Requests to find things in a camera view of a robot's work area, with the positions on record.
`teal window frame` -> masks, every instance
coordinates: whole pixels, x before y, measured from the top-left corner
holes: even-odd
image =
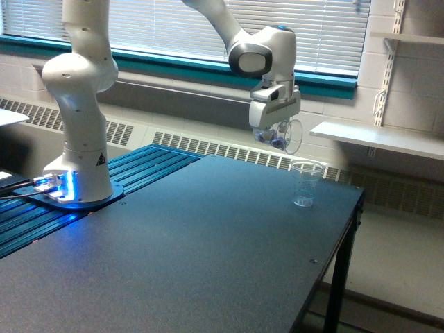
[[[71,51],[67,42],[40,40],[37,38],[0,36],[0,52],[23,56],[54,57]],[[199,79],[209,83],[237,85],[252,88],[258,79],[240,78],[233,74],[226,63],[158,55],[138,51],[112,49],[112,56],[122,70],[149,71],[159,75],[173,75],[187,79]],[[301,94],[353,99],[357,78],[305,73],[295,71],[296,84]]]

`white table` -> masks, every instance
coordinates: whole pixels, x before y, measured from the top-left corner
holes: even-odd
[[[27,120],[29,120],[29,118],[24,114],[0,109],[0,126],[10,125],[12,123],[20,123]]]

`black table leg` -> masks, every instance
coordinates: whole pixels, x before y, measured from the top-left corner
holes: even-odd
[[[360,213],[361,205],[358,205],[352,217],[352,224],[336,254],[332,287],[330,289],[330,298],[328,300],[323,333],[335,333],[338,328],[345,283],[347,282],[348,267],[352,257],[353,241],[355,240]]]

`plastic cup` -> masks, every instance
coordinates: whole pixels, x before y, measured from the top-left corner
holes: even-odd
[[[325,167],[316,161],[298,160],[291,163],[294,193],[293,203],[301,207],[311,207],[319,179],[324,174]]]

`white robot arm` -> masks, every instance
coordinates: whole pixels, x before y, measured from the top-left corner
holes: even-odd
[[[300,92],[294,85],[296,37],[284,26],[267,26],[247,33],[228,10],[224,0],[182,0],[199,11],[216,29],[225,43],[234,73],[260,77],[251,91],[250,125],[267,130],[300,111]]]
[[[43,80],[60,107],[65,132],[63,154],[44,168],[58,176],[59,203],[91,203],[112,195],[106,154],[106,121],[96,93],[117,79],[108,39],[109,0],[63,0],[62,20],[72,53],[43,68]],[[45,184],[36,187],[47,190]]]

